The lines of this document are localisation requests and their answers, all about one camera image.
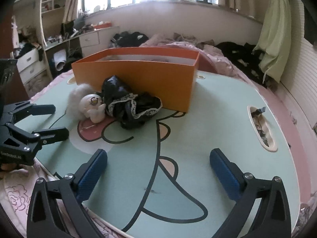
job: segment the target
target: open cardboard box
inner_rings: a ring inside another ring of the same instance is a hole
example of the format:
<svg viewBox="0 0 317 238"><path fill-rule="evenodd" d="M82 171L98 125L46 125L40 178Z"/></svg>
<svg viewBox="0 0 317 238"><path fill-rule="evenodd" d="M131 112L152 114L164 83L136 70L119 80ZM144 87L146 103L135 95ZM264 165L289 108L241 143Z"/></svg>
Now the open cardboard box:
<svg viewBox="0 0 317 238"><path fill-rule="evenodd" d="M187 112L196 83L199 52L167 47L106 49L72 64L77 84L101 91L105 78L117 75L134 93L147 91L163 107Z"/></svg>

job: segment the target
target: green curtain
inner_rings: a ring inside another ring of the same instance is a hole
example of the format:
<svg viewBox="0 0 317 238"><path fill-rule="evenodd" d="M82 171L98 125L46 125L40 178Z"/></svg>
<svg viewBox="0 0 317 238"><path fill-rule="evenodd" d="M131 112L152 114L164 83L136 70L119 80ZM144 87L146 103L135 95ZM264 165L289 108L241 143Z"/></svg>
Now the green curtain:
<svg viewBox="0 0 317 238"><path fill-rule="evenodd" d="M265 52L259 67L278 83L291 46L291 8L289 0L270 0L255 50Z"/></svg>

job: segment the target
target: blue gripper pad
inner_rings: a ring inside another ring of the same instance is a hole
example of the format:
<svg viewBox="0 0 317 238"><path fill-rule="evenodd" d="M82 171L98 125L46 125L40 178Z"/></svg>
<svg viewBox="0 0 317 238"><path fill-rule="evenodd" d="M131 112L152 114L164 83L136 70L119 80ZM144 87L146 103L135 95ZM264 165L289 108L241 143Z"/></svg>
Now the blue gripper pad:
<svg viewBox="0 0 317 238"><path fill-rule="evenodd" d="M210 165L228 197L233 201L238 201L246 186L243 172L235 163L230 162L220 149L213 149L209 159Z"/></svg>
<svg viewBox="0 0 317 238"><path fill-rule="evenodd" d="M107 152L102 149L98 149L92 156L91 160L88 161L88 168L80 178L77 184L77 195L76 199L78 202L83 202L89 199L93 192L101 174L107 167Z"/></svg>

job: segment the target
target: light green table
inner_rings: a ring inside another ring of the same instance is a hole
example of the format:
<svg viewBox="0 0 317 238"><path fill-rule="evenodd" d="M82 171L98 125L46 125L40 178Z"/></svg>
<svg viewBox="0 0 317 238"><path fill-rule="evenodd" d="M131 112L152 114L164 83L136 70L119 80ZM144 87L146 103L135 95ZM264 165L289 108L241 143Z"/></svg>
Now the light green table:
<svg viewBox="0 0 317 238"><path fill-rule="evenodd" d="M30 132L52 124L70 130L69 140L44 146L37 154L52 174L74 173L96 149L106 150L107 169L84 204L134 237L212 237L234 206L210 167L214 148L256 178L280 176L294 227L300 206L297 174L271 111L265 116L276 152L260 145L248 117L248 106L267 106L258 92L232 78L199 74L205 79L197 79L187 114L162 109L140 129L124 130L111 119L91 132L78 129L77 121L63 116L67 96L75 88L67 80L36 102L53 103L54 115L30 116L17 126ZM258 205L257 200L241 235L248 231Z"/></svg>

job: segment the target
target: silver bolt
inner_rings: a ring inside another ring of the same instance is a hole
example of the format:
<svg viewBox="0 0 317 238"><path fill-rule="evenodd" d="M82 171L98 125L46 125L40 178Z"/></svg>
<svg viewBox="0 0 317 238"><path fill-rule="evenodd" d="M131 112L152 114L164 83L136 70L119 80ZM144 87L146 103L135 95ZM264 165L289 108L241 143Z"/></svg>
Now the silver bolt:
<svg viewBox="0 0 317 238"><path fill-rule="evenodd" d="M67 175L64 176L64 179L70 180L70 179L72 179L73 177L74 177L73 174L67 174Z"/></svg>
<svg viewBox="0 0 317 238"><path fill-rule="evenodd" d="M251 180L251 179L253 179L254 176L251 173L245 173L244 177L247 178L248 180Z"/></svg>
<svg viewBox="0 0 317 238"><path fill-rule="evenodd" d="M36 183L37 183L37 184L40 184L40 183L42 183L43 181L44 181L43 178L39 178L39 179L36 180Z"/></svg>
<svg viewBox="0 0 317 238"><path fill-rule="evenodd" d="M281 179L281 177L279 177L279 176L275 176L275 177L274 177L274 181L276 181L276 182L282 182L282 179Z"/></svg>

